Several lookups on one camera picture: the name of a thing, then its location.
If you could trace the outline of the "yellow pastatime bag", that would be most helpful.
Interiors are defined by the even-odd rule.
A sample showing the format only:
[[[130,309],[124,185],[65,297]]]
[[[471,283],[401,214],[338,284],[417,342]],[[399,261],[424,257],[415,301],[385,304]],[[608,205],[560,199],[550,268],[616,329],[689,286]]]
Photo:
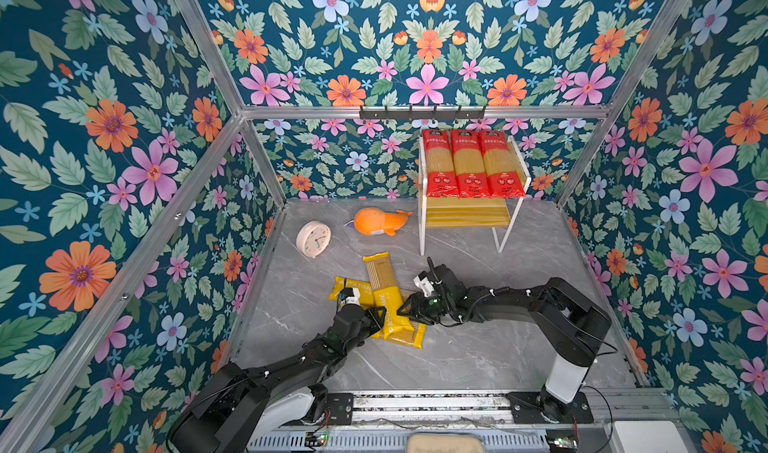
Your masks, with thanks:
[[[369,283],[337,276],[329,300],[339,301],[341,298],[341,301],[344,301],[348,297],[355,298],[364,308],[376,306],[376,300]]]
[[[403,298],[389,253],[366,256],[363,261],[368,272],[375,305],[386,310],[384,326],[380,331],[382,338],[396,342],[410,340],[415,329],[406,317],[397,314],[398,309],[403,305]]]
[[[416,323],[413,328],[413,331],[397,331],[392,333],[388,338],[384,338],[383,333],[378,332],[373,335],[373,338],[399,346],[422,349],[424,337],[426,334],[426,326]]]

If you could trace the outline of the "yellow Pastatime bag top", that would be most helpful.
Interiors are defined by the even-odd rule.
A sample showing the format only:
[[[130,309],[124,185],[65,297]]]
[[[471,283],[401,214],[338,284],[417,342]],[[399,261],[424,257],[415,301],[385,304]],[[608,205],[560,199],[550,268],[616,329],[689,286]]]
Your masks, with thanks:
[[[382,338],[396,342],[410,340],[415,329],[406,317],[397,314],[398,309],[403,305],[403,298],[389,253],[366,256],[363,261],[368,272],[375,305],[386,310],[384,326],[380,331]]]

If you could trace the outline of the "red spaghetti bag front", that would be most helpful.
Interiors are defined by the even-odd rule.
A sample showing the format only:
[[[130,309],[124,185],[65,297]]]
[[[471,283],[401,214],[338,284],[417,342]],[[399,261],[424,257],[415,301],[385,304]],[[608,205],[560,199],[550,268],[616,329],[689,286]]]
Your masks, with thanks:
[[[458,197],[458,183],[448,131],[422,132],[428,197]]]

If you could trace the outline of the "red spaghetti bag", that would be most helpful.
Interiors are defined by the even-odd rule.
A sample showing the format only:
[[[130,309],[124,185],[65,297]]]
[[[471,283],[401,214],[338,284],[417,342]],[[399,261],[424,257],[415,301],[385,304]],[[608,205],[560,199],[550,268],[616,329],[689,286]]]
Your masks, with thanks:
[[[422,132],[428,197],[458,197],[458,183],[448,131]]]
[[[505,134],[498,131],[482,131],[479,143],[491,196],[523,197],[523,177]]]

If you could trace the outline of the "red spaghetti bag under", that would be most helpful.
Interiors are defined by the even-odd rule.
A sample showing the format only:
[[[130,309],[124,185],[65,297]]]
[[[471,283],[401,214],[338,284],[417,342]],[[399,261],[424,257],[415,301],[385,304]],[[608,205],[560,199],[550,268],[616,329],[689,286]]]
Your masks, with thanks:
[[[487,174],[479,133],[452,130],[451,146],[459,195],[463,198],[489,198]]]

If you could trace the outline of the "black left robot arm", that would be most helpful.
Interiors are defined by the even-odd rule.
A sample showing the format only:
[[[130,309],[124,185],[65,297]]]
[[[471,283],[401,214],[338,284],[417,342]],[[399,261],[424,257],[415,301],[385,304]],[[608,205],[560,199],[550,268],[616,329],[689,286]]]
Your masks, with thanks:
[[[346,304],[331,326],[293,356],[262,367],[220,367],[175,420],[168,441],[178,452],[243,452],[269,404],[334,375],[348,353],[381,331],[384,307]]]

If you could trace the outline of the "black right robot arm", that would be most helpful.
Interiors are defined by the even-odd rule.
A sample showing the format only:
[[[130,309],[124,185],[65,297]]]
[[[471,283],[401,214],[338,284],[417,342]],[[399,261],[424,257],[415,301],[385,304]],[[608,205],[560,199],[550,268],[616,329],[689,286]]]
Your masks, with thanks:
[[[541,394],[547,406],[565,408],[574,402],[611,328],[602,308],[559,277],[522,289],[468,287],[446,265],[431,264],[414,283],[418,291],[397,310],[411,321],[435,325],[448,317],[454,327],[490,321],[535,324],[556,352]]]

